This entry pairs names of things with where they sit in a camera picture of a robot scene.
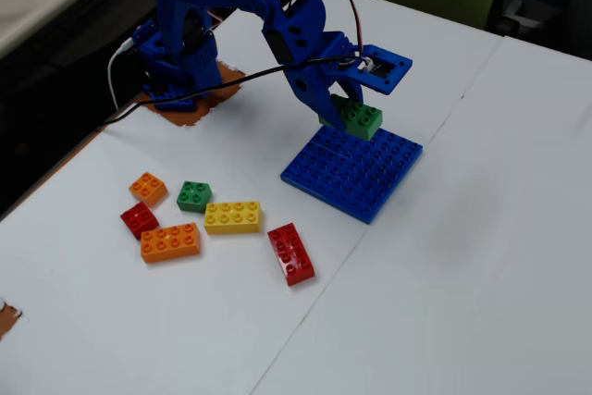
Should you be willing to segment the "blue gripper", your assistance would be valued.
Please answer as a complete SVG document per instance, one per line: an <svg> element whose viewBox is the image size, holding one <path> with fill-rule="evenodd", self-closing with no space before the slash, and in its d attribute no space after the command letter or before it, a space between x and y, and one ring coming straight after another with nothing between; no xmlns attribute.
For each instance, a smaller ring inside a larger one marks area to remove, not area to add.
<svg viewBox="0 0 592 395"><path fill-rule="evenodd" d="M349 38L342 31L326 31L322 15L277 15L264 20L262 33L277 62L298 66L307 60L338 58L328 63L327 71L338 76L356 74L360 60L353 53ZM324 65L291 67L285 76L296 97L337 130L345 130L329 92L334 79L326 74ZM349 77L337 77L335 82L346 96L357 103L364 102L362 86Z"/></svg>

